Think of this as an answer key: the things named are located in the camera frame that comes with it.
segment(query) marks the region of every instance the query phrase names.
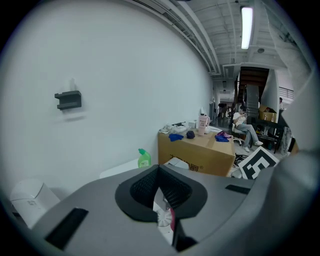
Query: person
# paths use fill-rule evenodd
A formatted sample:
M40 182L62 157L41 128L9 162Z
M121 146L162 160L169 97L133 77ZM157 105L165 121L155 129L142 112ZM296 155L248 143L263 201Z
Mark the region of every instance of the person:
M244 150L246 152L249 152L249 143L251 138L253 139L253 142L256 146L261 146L263 143L259 141L258 136L256 134L255 129L251 124L246 124L247 121L247 114L246 114L247 108L245 106L241 106L239 112L234 113L233 115L233 123L235 124L235 127L245 132L245 141L244 141Z
M282 98L280 98L279 109L280 109L280 110L283 110L283 109L284 109L284 104L282 103Z

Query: cardboard box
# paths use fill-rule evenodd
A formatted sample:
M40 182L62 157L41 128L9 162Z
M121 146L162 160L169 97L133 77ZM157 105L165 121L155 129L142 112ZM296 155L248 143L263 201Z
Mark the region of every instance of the cardboard box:
M276 123L277 122L277 112L274 109L270 108L270 107L269 107L269 112L266 112L267 108L268 108L267 106L260 105L260 107L259 107L259 119L271 122L272 116L273 116L273 122Z
M226 176L235 161L235 145L233 137L229 142L217 142L216 132L199 136L196 129L192 129L195 138L188 139L186 132L181 133L184 138L171 142L169 134L158 133L158 161L163 165L172 158L179 158L188 163L191 171Z

